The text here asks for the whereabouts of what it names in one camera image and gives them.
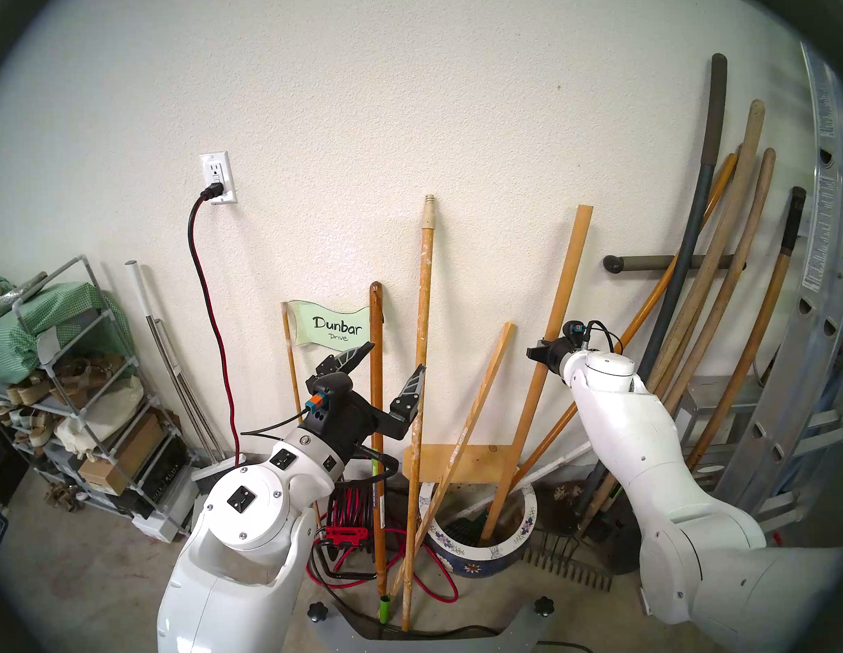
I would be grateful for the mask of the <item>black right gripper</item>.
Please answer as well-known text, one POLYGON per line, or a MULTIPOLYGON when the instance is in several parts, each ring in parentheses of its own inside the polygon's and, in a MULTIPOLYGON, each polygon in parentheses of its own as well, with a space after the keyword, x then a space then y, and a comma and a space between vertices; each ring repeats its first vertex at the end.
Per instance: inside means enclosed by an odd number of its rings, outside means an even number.
POLYGON ((580 350, 580 344, 575 334, 560 336, 548 344, 539 344, 527 348, 528 358, 547 366, 554 374, 562 374, 560 367, 563 361, 580 350))

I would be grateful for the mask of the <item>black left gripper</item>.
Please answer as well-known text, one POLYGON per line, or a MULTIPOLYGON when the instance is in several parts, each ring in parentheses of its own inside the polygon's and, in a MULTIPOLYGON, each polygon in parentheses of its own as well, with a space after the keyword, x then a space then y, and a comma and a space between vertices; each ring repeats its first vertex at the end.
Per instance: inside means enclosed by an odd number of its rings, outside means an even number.
MULTIPOLYGON (((316 367, 316 377, 336 372, 349 375, 374 349, 367 341, 337 355, 329 355, 316 367)), ((344 464, 351 459, 377 461, 384 470, 397 470, 398 460, 390 455, 366 448, 366 438, 375 433, 392 439, 403 439, 418 417, 424 391, 426 365, 419 364, 408 377, 401 392, 391 402, 388 413, 369 404, 355 392, 312 395, 305 403, 302 427, 318 436, 344 464)))

